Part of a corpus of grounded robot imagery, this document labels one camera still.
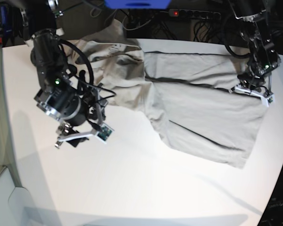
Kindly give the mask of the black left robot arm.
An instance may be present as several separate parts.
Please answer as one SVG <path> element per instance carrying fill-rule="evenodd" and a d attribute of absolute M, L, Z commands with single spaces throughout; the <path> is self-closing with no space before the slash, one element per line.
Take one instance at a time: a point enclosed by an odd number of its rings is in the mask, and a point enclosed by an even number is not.
<path fill-rule="evenodd" d="M 232 13 L 224 19 L 222 29 L 230 17 L 235 17 L 242 25 L 240 35 L 249 48 L 249 53 L 238 55 L 225 43 L 228 52 L 235 58 L 248 59 L 245 71 L 238 74 L 240 83 L 231 92 L 241 92 L 258 97 L 264 106 L 275 100 L 272 92 L 272 71 L 280 66 L 281 59 L 275 50 L 268 28 L 267 12 L 261 0 L 230 0 Z"/>

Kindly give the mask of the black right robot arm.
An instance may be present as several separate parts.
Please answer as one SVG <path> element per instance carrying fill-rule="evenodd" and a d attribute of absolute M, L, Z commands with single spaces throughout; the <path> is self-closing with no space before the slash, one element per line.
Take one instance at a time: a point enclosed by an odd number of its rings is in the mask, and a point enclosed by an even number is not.
<path fill-rule="evenodd" d="M 35 101 L 46 115 L 59 122 L 60 147 L 64 142 L 77 147 L 96 137 L 106 142 L 112 128 L 105 123 L 108 99 L 102 84 L 94 83 L 87 56 L 57 33 L 56 0 L 12 0 L 21 13 L 24 40 L 33 44 L 30 59 L 35 66 L 40 90 Z"/>

